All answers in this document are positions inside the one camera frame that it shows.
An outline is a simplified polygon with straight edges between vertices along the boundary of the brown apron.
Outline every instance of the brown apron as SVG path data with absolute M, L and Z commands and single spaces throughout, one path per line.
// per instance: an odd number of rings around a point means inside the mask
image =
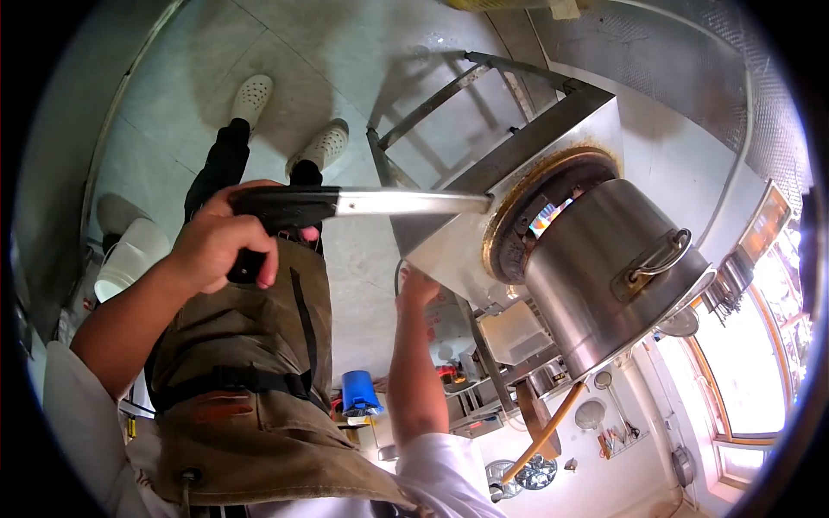
M 316 342 L 314 372 L 309 341 Z M 273 287 L 230 284 L 192 298 L 160 343 L 153 390 L 181 389 L 217 366 L 294 382 L 312 377 L 310 399 L 329 408 L 331 300 L 319 254 L 280 239 Z M 174 404 L 157 421 L 162 451 L 155 489 L 169 501 L 223 506 L 339 496 L 417 507 L 326 412 L 288 391 L 211 391 Z

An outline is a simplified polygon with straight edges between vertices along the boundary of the tongs black handle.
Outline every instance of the tongs black handle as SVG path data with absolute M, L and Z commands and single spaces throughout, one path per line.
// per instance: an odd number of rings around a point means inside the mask
M 339 197 L 338 186 L 266 186 L 234 191 L 228 202 L 235 215 L 259 218 L 268 235 L 288 231 L 298 239 L 299 229 L 337 213 Z M 227 279 L 232 283 L 255 283 L 263 262 L 264 254 L 242 249 Z

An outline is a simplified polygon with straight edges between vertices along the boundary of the white shirt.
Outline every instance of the white shirt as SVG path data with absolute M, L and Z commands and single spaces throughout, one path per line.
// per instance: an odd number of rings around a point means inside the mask
M 124 446 L 116 403 L 69 347 L 48 348 L 43 409 L 67 460 L 107 514 L 181 514 L 153 491 L 161 453 L 155 422 L 136 418 L 136 438 Z M 470 439 L 422 435 L 402 448 L 396 471 L 397 483 L 436 516 L 505 516 L 489 500 L 481 451 Z M 373 516 L 371 503 L 356 498 L 267 502 L 247 511 L 250 518 Z

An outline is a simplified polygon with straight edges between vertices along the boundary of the white shoe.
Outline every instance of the white shoe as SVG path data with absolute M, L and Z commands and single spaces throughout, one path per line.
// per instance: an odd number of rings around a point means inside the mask
M 333 122 L 317 133 L 308 146 L 293 155 L 285 164 L 285 177 L 291 179 L 293 166 L 302 160 L 310 160 L 317 164 L 319 171 L 334 163 L 345 151 L 348 145 L 348 130 L 339 123 Z
M 250 132 L 254 132 L 262 109 L 268 103 L 270 93 L 274 89 L 274 82 L 267 75 L 254 75 L 239 88 L 230 119 L 244 119 L 250 125 Z

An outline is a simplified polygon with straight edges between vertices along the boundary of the white sleeve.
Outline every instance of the white sleeve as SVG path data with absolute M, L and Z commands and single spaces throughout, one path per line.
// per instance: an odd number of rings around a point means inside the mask
M 46 348 L 43 411 L 57 444 L 109 516 L 146 516 L 124 449 L 118 406 L 69 347 Z
M 401 449 L 396 470 L 397 482 L 423 498 L 437 516 L 506 516 L 489 499 L 483 456 L 471 439 L 421 435 Z

